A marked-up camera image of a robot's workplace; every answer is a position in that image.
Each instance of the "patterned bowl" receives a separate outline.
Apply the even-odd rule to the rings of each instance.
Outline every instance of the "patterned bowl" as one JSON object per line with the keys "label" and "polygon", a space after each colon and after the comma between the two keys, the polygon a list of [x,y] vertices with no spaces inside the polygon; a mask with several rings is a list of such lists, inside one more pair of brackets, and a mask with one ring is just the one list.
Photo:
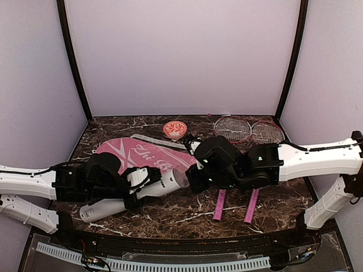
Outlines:
{"label": "patterned bowl", "polygon": [[187,129],[187,125],[183,122],[171,121],[165,124],[163,131],[166,137],[173,140],[179,140],[187,133]]}

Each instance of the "dark marble tabletop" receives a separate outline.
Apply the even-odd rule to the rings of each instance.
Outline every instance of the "dark marble tabletop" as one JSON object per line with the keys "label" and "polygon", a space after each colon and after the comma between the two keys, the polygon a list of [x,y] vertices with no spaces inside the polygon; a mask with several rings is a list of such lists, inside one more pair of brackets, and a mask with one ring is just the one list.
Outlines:
{"label": "dark marble tabletop", "polygon": [[[168,140],[163,125],[172,120],[183,121],[188,132],[202,139],[213,136],[213,125],[220,116],[139,116],[100,117],[89,124],[72,159],[87,160],[92,151],[103,142],[133,134]],[[270,117],[245,116],[250,124],[271,121]],[[245,152],[253,145],[251,140],[236,146]],[[251,191],[241,193],[228,190],[222,220],[213,220],[218,197],[217,188],[209,188],[199,195],[189,188],[164,196],[153,204],[133,211],[125,211],[94,223],[84,223],[79,208],[85,203],[57,202],[52,210],[66,211],[73,217],[75,228],[110,235],[156,239],[209,239],[236,237],[285,230],[295,226],[296,216],[313,204],[302,178],[260,189],[253,222],[243,224]]]}

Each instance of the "black metal pole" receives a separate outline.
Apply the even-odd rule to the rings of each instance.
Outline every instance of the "black metal pole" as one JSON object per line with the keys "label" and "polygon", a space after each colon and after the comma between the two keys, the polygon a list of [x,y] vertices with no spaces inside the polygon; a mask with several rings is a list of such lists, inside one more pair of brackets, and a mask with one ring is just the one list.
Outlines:
{"label": "black metal pole", "polygon": [[300,52],[300,47],[301,47],[302,36],[304,33],[308,2],[309,2],[309,0],[301,0],[301,3],[300,3],[300,12],[299,12],[299,18],[298,18],[298,22],[297,22],[294,46],[293,46],[293,50],[292,50],[291,58],[290,58],[290,64],[289,64],[288,72],[286,74],[284,87],[282,88],[280,101],[278,102],[277,110],[275,113],[275,117],[277,118],[277,120],[280,120],[282,112],[284,111],[284,107],[285,107],[286,101],[288,99],[291,83],[294,78],[297,59],[299,57],[299,52]]}
{"label": "black metal pole", "polygon": [[58,14],[61,23],[64,44],[66,46],[69,65],[73,74],[74,83],[77,88],[78,96],[79,99],[81,100],[81,104],[83,107],[83,111],[85,112],[86,118],[88,121],[91,121],[92,113],[87,101],[85,89],[83,88],[82,85],[81,76],[79,75],[78,65],[75,60],[72,40],[70,38],[70,33],[69,33],[69,26],[68,26],[67,13],[64,0],[57,0],[57,5],[58,5]]}

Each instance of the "badminton racket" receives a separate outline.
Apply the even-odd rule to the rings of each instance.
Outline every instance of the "badminton racket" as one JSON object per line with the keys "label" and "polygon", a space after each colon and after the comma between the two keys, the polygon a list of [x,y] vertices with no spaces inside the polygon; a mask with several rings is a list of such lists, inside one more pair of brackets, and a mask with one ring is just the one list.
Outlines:
{"label": "badminton racket", "polygon": [[264,143],[281,143],[284,132],[273,122],[259,121],[252,126],[252,141],[257,145]]}
{"label": "badminton racket", "polygon": [[251,137],[251,126],[238,116],[225,116],[214,124],[214,135],[224,136],[231,143],[242,143]]}

